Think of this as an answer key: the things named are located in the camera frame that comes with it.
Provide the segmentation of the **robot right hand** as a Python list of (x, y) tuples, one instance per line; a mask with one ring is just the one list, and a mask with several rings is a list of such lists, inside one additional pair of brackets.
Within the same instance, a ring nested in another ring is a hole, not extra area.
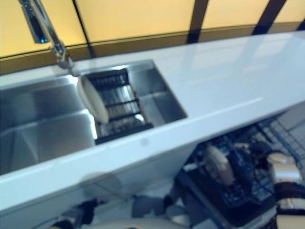
[(234, 143), (234, 146), (243, 153), (252, 179), (266, 192), (273, 194), (273, 189), (269, 187), (271, 181), (266, 160), (271, 153), (271, 147), (263, 141)]

